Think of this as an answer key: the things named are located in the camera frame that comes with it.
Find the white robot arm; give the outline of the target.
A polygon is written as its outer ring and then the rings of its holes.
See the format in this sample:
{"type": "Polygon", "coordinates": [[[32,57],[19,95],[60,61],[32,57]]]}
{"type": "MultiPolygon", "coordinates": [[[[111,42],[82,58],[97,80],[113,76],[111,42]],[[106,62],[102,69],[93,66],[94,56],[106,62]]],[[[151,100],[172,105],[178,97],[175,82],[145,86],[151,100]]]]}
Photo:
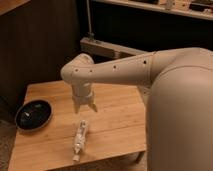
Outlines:
{"type": "Polygon", "coordinates": [[[81,53],[61,69],[75,103],[93,83],[144,86],[147,171],[213,171],[213,51],[180,48],[96,64],[81,53]]]}

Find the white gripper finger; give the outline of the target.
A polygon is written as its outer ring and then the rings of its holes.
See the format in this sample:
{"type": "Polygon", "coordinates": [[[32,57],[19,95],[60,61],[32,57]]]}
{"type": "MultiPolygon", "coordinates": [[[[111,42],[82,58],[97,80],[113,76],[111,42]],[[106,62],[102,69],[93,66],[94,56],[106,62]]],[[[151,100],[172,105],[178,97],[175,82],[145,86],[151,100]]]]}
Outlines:
{"type": "Polygon", "coordinates": [[[98,112],[97,106],[96,106],[95,103],[89,103],[89,107],[90,107],[91,109],[93,109],[95,112],[98,112]]]}
{"type": "Polygon", "coordinates": [[[80,105],[74,103],[74,111],[75,111],[75,113],[78,114],[79,110],[80,110],[80,105]]]}

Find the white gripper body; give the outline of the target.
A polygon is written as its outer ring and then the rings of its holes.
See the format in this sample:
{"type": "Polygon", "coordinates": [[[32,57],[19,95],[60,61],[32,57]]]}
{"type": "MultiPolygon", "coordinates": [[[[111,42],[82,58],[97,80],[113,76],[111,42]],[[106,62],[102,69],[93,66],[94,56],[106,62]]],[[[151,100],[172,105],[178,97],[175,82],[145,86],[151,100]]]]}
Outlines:
{"type": "Polygon", "coordinates": [[[72,98],[76,105],[93,105],[94,92],[90,83],[73,84],[72,98]]]}

